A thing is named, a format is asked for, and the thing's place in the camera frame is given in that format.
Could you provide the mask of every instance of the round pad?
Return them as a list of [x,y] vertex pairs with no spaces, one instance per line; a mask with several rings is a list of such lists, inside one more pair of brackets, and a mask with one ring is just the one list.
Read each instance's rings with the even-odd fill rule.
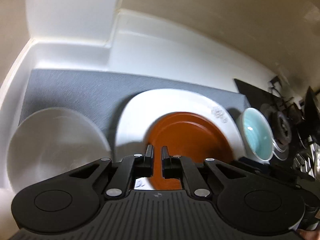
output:
[[244,197],[248,207],[260,212],[271,212],[281,206],[281,198],[267,190],[255,190]]
[[294,228],[305,210],[296,191],[259,176],[230,180],[217,207],[226,222],[238,230],[268,235]]
[[92,187],[71,177],[31,185],[20,191],[11,205],[19,227],[40,233],[76,228],[91,219],[98,208],[99,198]]
[[43,211],[59,211],[68,207],[72,197],[68,192],[62,190],[48,190],[40,193],[35,198],[35,205]]
[[297,193],[303,198],[307,211],[315,211],[320,206],[319,198],[312,192],[301,188]]

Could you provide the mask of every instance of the ceramic plate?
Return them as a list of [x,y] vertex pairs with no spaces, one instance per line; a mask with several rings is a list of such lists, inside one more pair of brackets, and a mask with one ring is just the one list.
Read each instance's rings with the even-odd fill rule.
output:
[[7,170],[14,192],[102,157],[110,146],[99,128],[82,114],[52,107],[33,113],[13,135]]
[[245,156],[239,130],[229,113],[219,104],[197,93],[156,89],[143,92],[126,105],[116,131],[115,160],[144,153],[148,134],[162,117],[175,112],[198,114],[211,121],[227,139],[235,159]]
[[148,135],[154,146],[154,170],[150,182],[156,190],[182,189],[178,179],[162,177],[161,148],[168,147],[170,155],[183,155],[196,163],[214,158],[225,163],[233,160],[232,150],[221,133],[208,119],[198,114],[177,112],[161,118]]

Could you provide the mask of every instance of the white bowl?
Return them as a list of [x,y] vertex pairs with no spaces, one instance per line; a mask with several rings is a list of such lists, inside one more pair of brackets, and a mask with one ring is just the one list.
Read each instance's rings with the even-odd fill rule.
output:
[[264,163],[274,152],[273,134],[267,119],[255,108],[247,108],[237,119],[247,157]]
[[25,119],[8,151],[8,177],[14,192],[100,159],[111,158],[103,133],[82,114],[61,107]]

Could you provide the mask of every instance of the metal screw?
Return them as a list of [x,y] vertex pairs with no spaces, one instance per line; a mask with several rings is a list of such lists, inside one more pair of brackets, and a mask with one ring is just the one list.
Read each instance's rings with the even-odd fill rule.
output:
[[195,195],[198,197],[207,197],[210,195],[210,191],[205,188],[198,188],[195,190]]
[[116,197],[122,194],[122,190],[119,188],[111,188],[106,191],[106,194],[110,197]]

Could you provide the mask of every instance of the black mechanical part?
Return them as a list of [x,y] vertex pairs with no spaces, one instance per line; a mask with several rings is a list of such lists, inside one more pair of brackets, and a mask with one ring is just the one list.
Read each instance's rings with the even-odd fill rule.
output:
[[281,112],[275,112],[272,115],[272,131],[274,137],[277,138],[281,144],[288,145],[292,140],[290,124]]
[[[285,111],[288,113],[286,102],[284,101],[283,96],[275,87],[269,87],[268,91],[270,91],[270,98],[273,101],[273,105],[277,108],[278,111]],[[277,92],[279,97],[273,96],[273,93]]]
[[298,108],[296,103],[293,103],[288,107],[288,119],[291,120],[293,125],[297,125],[304,121],[303,112]]
[[320,144],[320,104],[311,87],[306,93],[304,113],[309,134],[315,143]]
[[98,211],[93,184],[110,167],[111,161],[97,160],[21,190],[11,205],[18,226],[43,233],[79,227]]
[[311,182],[315,181],[315,178],[307,173],[293,170],[291,167],[279,166],[277,163],[274,165],[261,164],[246,157],[242,157],[238,161],[233,161],[231,165],[254,174],[259,172],[260,176],[286,185],[294,185],[298,177]]
[[[136,178],[152,174],[153,160],[149,146],[145,155],[97,160],[27,187],[12,203],[24,227],[12,239],[300,239],[291,229],[303,216],[301,195],[262,177],[263,165],[242,163],[248,172],[214,159],[193,163],[163,147],[163,175],[180,179],[183,190],[133,190]],[[315,212],[317,202],[309,202]],[[92,213],[83,214],[87,205]]]
[[282,82],[281,82],[281,80],[280,80],[280,78],[278,77],[278,76],[275,76],[273,79],[271,79],[270,81],[269,81],[271,84],[272,84],[272,86],[274,87],[275,86],[275,84],[278,82],[279,84],[280,84],[280,86],[282,87]]
[[[235,228],[251,234],[276,235],[299,225],[305,207],[293,189],[217,160],[204,164],[224,186],[217,208]],[[219,166],[239,176],[228,178]]]
[[297,188],[297,193],[303,198],[306,207],[299,228],[306,230],[312,224],[312,221],[314,223],[318,221],[315,216],[319,211],[320,200],[312,192],[303,188]]
[[11,239],[301,240],[293,231],[269,237],[241,232],[224,222],[209,201],[190,198],[185,190],[132,190],[123,199],[107,201],[97,217],[74,231],[44,236],[22,229]]
[[209,186],[191,158],[180,155],[170,156],[166,146],[161,148],[161,158],[164,178],[180,179],[182,187],[192,198],[211,197]]
[[[26,187],[13,199],[12,215],[20,228],[30,231],[54,234],[72,230],[91,220],[106,199],[128,195],[136,177],[152,174],[153,162],[153,146],[148,147],[146,157],[131,155],[114,164],[109,158],[96,160]],[[108,195],[110,189],[121,193]]]
[[255,109],[259,110],[263,104],[273,105],[274,100],[271,99],[271,97],[274,97],[275,100],[279,99],[275,95],[272,95],[265,90],[257,88],[239,79],[233,80],[238,88],[239,93],[245,95],[250,106],[254,107]]

